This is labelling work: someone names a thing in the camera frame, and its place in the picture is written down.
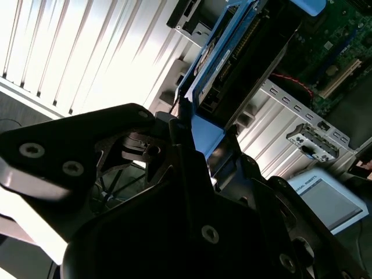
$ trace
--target sticker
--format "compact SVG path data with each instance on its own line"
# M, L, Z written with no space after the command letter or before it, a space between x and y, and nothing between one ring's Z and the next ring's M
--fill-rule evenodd
M199 104L201 104L203 102L203 100L205 99L205 97L207 96L209 90L212 88L212 85L213 85L213 82L217 76L217 72L221 69L221 67L224 65L224 62L226 61L226 59L228 58L228 55L230 54L230 50L228 49L226 51L226 53L224 54L224 56L222 57L220 63L217 65L216 67L216 70L214 71L214 73L212 74L212 76L210 77L209 81L207 82L207 84L204 86L202 92L199 94Z
M326 50L330 50L331 48L333 47L333 44L331 43L331 42L329 42L329 41L327 41L325 44L324 44L324 48L326 49Z
M227 59L230 52L231 51L228 49L227 52L225 53L225 55L222 57L222 60L220 61L220 63L217 65L216 71L219 71L221 69L222 65L224 64L224 62Z

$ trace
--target screw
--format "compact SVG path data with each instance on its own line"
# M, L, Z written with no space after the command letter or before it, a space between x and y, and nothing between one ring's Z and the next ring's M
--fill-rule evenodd
M45 149L40 144L28 142L20 146L19 152L25 157L36 159L44 155Z
M81 176L84 172L84 167L79 162L67 161L63 164L62 170L68 176Z
M215 228L213 228L210 225L205 225L202 227L202 235L205 240L212 244L217 244L219 243L219 233L216 231Z
M279 256L281 265L287 269L290 273L296 272L296 266L293 260L286 254L280 254Z
M282 185L284 188L287 187L287 183L284 182L282 179L279 179L279 184Z
M147 115L147 113L145 113L145 112L143 112L143 111L141 111L141 110L138 112L138 114L139 114L139 116L142 116L142 117L144 117L144 118L149 117L149 116Z

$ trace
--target circuit board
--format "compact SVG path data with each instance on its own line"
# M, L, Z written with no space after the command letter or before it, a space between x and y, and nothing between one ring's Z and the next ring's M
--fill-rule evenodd
M334 83L350 64L355 69L342 82ZM324 117L363 79L371 65L372 17L362 15L347 0L328 0L319 16L304 19L280 68L314 92L312 109ZM335 89L324 96L330 87Z

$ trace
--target mounting hole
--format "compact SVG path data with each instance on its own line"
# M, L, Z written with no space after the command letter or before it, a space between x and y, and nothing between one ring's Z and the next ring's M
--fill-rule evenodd
M45 154L45 149L40 144L28 142L20 146L19 152L25 157L36 159Z
M144 118L149 117L149 116L147 115L147 113L145 113L145 112L143 112L143 111L141 111L141 110L138 112L138 114L139 114L139 116L142 116L142 117L144 117Z
M84 172L84 167L81 163L75 161L67 161L63 164L62 170L68 176L81 176Z
M212 244L217 244L220 240L219 233L210 225L205 225L202 227L202 236L205 240Z
M290 273L296 272L296 266L293 260L286 254L280 254L279 256L281 265L287 269Z
M147 150L147 154L150 156L155 156L160 153L160 148L158 146L150 146L149 149Z

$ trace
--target black cable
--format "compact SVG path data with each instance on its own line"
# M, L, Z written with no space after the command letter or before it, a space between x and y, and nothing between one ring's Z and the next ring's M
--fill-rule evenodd
M1 118L0 121L11 121L11 122L14 122L14 123L17 123L19 125L19 127L22 127L22 124L19 123L17 120L14 120L14 119L10 119L10 118Z
M103 181L103 177L102 176L99 178L99 182L101 183L102 189L106 192L106 186L105 186L105 182Z
M113 195L113 191L115 189L115 186L116 186L116 184L117 184L117 182L118 182L122 173L123 173L123 170L118 170L117 171L117 173L115 175L115 178L110 185L110 188L108 189L108 191L106 192L105 197L103 198L102 206L101 206L101 212L103 212L103 210L105 209L105 205L106 205L107 201L109 200L111 195Z
M51 263L51 266L49 267L49 271L48 271L48 275L47 275L46 279L52 279L53 278L53 277L51 277L53 264L54 264L54 262L52 260L52 263Z
M360 220L359 224L360 224L360 230L359 230L358 236L356 238L356 249L357 249L357 252L358 252L360 265L362 266L362 268L364 270L367 270L366 264L364 263L364 260L363 260L362 250L360 249L360 238L362 237L362 234L363 234L363 220Z
M120 187L119 189L117 189L114 193L112 193L112 195L114 196L114 198L117 197L117 195L118 195L120 192L122 192L122 190L128 188L130 185L133 185L133 184L136 183L138 180L141 180L141 179L144 178L144 177L145 177L145 174L143 174L143 175L137 177L135 180L130 181L130 182L127 183L126 185L121 186L121 187Z
M137 169L140 169L140 170L145 170L144 167L141 167L140 165L138 165L138 164L136 164L136 163L132 163L131 166L132 166L132 167L135 167L135 168L137 168Z

